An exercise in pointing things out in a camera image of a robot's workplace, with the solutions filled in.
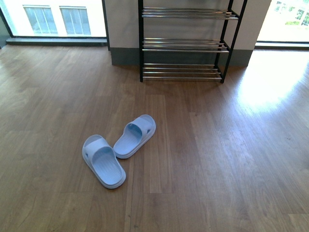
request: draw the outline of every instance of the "slipper strap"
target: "slipper strap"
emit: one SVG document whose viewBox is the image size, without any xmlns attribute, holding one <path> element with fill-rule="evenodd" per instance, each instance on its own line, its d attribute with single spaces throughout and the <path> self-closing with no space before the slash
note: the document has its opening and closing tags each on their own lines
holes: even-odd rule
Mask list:
<svg viewBox="0 0 309 232">
<path fill-rule="evenodd" d="M 97 140 L 93 141 L 92 143 L 88 144 L 84 148 L 84 151 L 88 155 L 88 160 L 90 161 L 91 165 L 92 165 L 92 158 L 93 158 L 94 154 L 96 154 L 96 152 L 98 150 L 100 150 L 101 148 L 106 147 L 106 146 L 110 147 L 105 139 L 100 138 L 100 139 L 97 139 Z"/>
<path fill-rule="evenodd" d="M 142 132 L 142 137 L 144 137 L 147 134 L 148 130 L 153 129 L 153 125 L 141 117 L 136 118 L 134 121 L 130 122 L 130 124 L 134 124 L 135 126 L 140 128 Z"/>
</svg>

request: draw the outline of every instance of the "metal shoe rack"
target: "metal shoe rack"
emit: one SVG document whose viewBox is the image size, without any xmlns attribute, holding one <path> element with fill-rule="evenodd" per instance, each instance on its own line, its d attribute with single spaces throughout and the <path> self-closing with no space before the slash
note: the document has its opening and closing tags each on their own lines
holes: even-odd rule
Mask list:
<svg viewBox="0 0 309 232">
<path fill-rule="evenodd" d="M 240 14 L 232 10 L 233 0 L 229 1 L 227 9 L 194 9 L 194 8 L 155 8 L 144 7 L 139 0 L 139 40 L 140 40 L 140 81 L 143 80 L 218 80 L 224 82 L 234 45 L 246 8 L 247 0 L 243 0 Z M 175 38 L 145 38 L 144 18 L 184 18 L 184 19 L 215 19 L 224 20 L 221 38 L 175 39 Z M 225 42 L 225 32 L 229 20 L 237 20 L 233 41 L 229 46 Z M 213 64 L 160 64 L 144 63 L 146 52 L 191 52 L 216 53 Z M 228 53 L 223 72 L 218 64 L 221 53 Z"/>
</svg>

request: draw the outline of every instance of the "laminate flooring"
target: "laminate flooring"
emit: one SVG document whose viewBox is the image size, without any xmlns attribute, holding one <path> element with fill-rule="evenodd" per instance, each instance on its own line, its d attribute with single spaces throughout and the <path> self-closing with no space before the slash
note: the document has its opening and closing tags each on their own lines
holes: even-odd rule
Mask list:
<svg viewBox="0 0 309 232">
<path fill-rule="evenodd" d="M 255 50 L 224 84 L 139 82 L 106 47 L 0 50 L 1 232 L 308 232 L 309 52 Z M 82 158 L 142 114 L 106 189 Z"/>
</svg>

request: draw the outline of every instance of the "light blue slipper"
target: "light blue slipper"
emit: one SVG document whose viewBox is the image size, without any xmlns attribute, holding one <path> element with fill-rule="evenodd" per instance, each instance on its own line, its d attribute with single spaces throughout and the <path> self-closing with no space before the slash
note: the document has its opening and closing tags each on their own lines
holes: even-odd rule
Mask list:
<svg viewBox="0 0 309 232">
<path fill-rule="evenodd" d="M 114 189 L 123 184 L 126 173 L 116 159 L 114 150 L 102 136 L 90 136 L 84 143 L 82 154 L 104 187 Z"/>
<path fill-rule="evenodd" d="M 128 123 L 123 135 L 114 145 L 116 156 L 120 159 L 131 157 L 155 132 L 155 121 L 149 115 L 141 115 Z"/>
</svg>

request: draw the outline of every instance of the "gray baseboard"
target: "gray baseboard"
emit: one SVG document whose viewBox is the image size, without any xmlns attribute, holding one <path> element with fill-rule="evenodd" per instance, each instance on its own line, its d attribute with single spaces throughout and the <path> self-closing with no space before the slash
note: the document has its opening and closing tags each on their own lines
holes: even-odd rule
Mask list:
<svg viewBox="0 0 309 232">
<path fill-rule="evenodd" d="M 9 38 L 10 36 L 0 36 L 0 49 L 3 48 L 6 45 L 6 40 Z"/>
<path fill-rule="evenodd" d="M 248 66 L 253 50 L 234 50 L 231 66 Z M 138 48 L 111 47 L 113 65 L 139 65 Z M 147 52 L 145 63 L 173 63 L 173 64 L 211 64 L 214 63 L 214 53 L 181 53 L 181 52 Z M 221 54 L 220 64 L 224 65 L 227 54 Z"/>
</svg>

